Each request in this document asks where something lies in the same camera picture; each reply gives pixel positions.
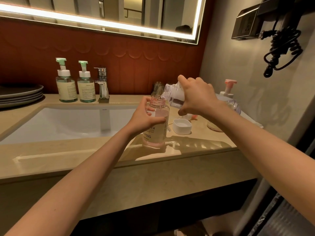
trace mirror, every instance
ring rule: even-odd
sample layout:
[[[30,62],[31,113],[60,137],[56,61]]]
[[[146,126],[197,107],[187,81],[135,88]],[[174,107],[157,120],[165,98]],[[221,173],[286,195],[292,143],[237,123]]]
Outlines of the mirror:
[[[0,0],[0,16],[198,44],[205,0]]]

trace red wall panel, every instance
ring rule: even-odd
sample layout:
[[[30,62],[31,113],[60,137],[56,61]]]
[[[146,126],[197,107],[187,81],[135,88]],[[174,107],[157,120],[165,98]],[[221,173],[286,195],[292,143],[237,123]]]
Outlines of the red wall panel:
[[[0,19],[0,83],[38,83],[45,93],[58,93],[56,57],[67,58],[74,79],[81,70],[78,60],[89,62],[93,79],[93,67],[106,67],[110,94],[149,94],[156,81],[175,83],[180,74],[196,78],[213,4],[206,2],[197,46]]]

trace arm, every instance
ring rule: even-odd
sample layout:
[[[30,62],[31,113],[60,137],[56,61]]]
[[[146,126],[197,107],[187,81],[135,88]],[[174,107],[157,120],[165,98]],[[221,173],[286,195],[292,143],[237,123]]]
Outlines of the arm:
[[[263,177],[315,225],[315,160],[244,119],[219,101],[201,78],[178,80],[185,91],[179,115],[201,115],[237,145]]]
[[[145,104],[149,100],[144,97],[129,123],[52,187],[5,236],[70,235],[129,141],[165,122],[163,117],[147,115]]]

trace faucet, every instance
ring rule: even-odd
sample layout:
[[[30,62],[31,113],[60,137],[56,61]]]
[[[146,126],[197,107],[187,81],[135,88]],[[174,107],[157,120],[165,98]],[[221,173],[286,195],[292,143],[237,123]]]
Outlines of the faucet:
[[[95,83],[98,83],[100,85],[100,99],[109,99],[106,68],[103,67],[94,68],[98,69],[98,76]]]

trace white sink basin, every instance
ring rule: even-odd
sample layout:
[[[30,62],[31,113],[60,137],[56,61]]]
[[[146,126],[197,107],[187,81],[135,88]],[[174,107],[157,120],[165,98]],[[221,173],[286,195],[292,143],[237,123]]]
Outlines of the white sink basin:
[[[0,144],[113,136],[128,123],[136,107],[44,108]]]

